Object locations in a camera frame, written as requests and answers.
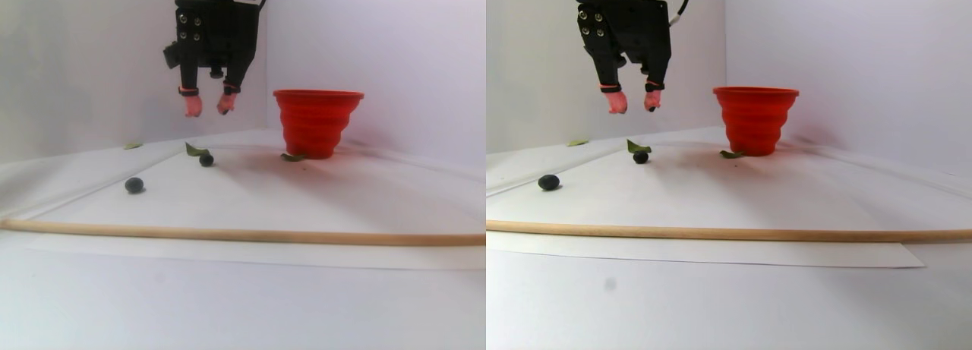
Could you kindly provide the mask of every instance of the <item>red bowl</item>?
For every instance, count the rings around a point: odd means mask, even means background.
[[[274,90],[284,125],[287,153],[306,159],[327,159],[341,142],[351,111],[363,93],[344,90]]]
[[[716,87],[712,92],[722,106],[730,149],[747,156],[775,152],[789,109],[800,95],[780,87]]]

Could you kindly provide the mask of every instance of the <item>wooden dowel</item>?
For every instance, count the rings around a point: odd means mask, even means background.
[[[0,229],[18,232],[69,233],[69,235],[128,236],[128,238],[183,238],[194,240],[285,242],[299,244],[370,246],[484,246],[481,235],[397,235],[396,233],[277,232],[253,229],[164,228],[148,225],[95,225],[3,219]]]
[[[689,238],[705,240],[909,242],[972,239],[972,229],[934,231],[826,231],[826,229],[703,229],[660,226],[565,225],[538,222],[486,221],[487,231],[546,235],[607,236],[608,238]]]

